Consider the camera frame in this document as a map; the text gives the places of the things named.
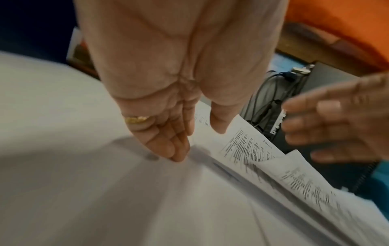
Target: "dark blue wall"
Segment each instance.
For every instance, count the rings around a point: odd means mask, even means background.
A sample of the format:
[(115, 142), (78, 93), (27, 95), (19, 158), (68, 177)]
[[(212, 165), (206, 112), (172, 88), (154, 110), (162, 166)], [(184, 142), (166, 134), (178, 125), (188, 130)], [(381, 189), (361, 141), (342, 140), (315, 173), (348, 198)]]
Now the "dark blue wall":
[(76, 18), (71, 0), (1, 0), (0, 50), (65, 62)]

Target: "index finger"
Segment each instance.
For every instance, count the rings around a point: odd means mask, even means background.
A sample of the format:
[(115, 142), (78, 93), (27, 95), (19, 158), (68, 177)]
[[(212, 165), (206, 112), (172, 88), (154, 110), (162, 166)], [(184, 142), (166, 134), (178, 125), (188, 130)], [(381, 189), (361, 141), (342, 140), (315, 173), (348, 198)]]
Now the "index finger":
[(388, 74), (381, 73), (363, 77), (357, 81), (339, 83), (332, 86), (318, 88), (311, 92), (288, 99), (282, 104), (282, 108), (288, 113), (300, 113), (314, 110), (317, 103), (322, 100), (341, 98), (356, 94), (360, 91), (374, 90), (385, 86)]

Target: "white paper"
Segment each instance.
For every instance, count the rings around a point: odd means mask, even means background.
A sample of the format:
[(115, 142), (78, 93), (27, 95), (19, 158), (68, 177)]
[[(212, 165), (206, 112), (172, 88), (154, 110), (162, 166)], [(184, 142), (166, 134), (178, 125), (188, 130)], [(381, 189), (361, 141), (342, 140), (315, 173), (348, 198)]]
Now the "white paper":
[(239, 116), (226, 134), (219, 135), (210, 128), (209, 111), (209, 106), (197, 105), (192, 144), (202, 148), (220, 166), (250, 181), (339, 244), (350, 243), (348, 239), (358, 245), (389, 244), (382, 233), (383, 225), (372, 226), (365, 217), (362, 219), (348, 209), (337, 197), (339, 193), (298, 151), (285, 156)]

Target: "teal cloth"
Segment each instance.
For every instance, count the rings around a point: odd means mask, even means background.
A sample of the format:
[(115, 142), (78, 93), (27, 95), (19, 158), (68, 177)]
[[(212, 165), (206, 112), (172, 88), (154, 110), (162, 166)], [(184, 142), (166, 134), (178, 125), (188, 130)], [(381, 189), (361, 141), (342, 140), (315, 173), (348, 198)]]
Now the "teal cloth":
[(372, 200), (389, 220), (389, 161), (379, 164), (357, 195)]

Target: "orange fabric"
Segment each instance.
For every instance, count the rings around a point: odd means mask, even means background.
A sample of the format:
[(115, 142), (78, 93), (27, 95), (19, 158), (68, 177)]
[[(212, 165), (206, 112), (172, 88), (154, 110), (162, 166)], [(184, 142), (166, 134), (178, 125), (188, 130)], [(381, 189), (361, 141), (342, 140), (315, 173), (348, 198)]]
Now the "orange fabric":
[(389, 69), (389, 0), (290, 0), (286, 21), (354, 43)]

